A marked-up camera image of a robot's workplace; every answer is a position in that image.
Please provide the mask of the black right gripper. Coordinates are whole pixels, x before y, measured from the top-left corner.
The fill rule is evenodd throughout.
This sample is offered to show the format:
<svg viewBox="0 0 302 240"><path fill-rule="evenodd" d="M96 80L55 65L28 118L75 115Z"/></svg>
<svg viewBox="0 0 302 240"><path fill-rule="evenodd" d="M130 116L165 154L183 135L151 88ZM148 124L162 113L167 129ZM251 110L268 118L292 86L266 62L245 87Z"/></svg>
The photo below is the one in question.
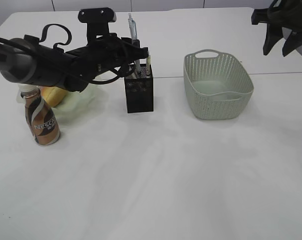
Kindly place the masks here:
<svg viewBox="0 0 302 240"><path fill-rule="evenodd" d="M264 56L284 37L282 27L292 30L283 45L283 57L302 46L302 0L274 0L267 8L254 9L251 24L259 23L267 24Z"/></svg>

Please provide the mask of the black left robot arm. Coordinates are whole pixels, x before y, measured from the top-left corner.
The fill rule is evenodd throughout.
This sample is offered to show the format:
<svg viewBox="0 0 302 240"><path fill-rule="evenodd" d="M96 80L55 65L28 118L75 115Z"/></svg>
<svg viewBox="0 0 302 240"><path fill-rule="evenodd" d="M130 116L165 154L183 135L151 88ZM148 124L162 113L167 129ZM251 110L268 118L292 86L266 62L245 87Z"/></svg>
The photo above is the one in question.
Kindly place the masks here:
<svg viewBox="0 0 302 240"><path fill-rule="evenodd" d="M115 33L67 52L43 46L30 35L11 40L0 37L0 73L7 81L69 92L82 92L89 84L106 85L127 77L134 70L132 63L148 55L147 47Z"/></svg>

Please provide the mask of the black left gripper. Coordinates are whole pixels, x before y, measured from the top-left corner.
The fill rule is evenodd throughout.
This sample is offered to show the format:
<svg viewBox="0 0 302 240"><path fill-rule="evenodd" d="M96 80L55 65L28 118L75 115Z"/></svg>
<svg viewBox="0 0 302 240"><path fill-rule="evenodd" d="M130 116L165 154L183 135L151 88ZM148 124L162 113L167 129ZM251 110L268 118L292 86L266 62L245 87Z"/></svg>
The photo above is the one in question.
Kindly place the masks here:
<svg viewBox="0 0 302 240"><path fill-rule="evenodd" d="M113 83L131 75L136 68L135 61L146 59L149 49L139 47L131 38L119 38L115 33L110 33L67 53L74 57L68 68L74 77L93 83L97 76L112 72L115 77L106 82Z"/></svg>

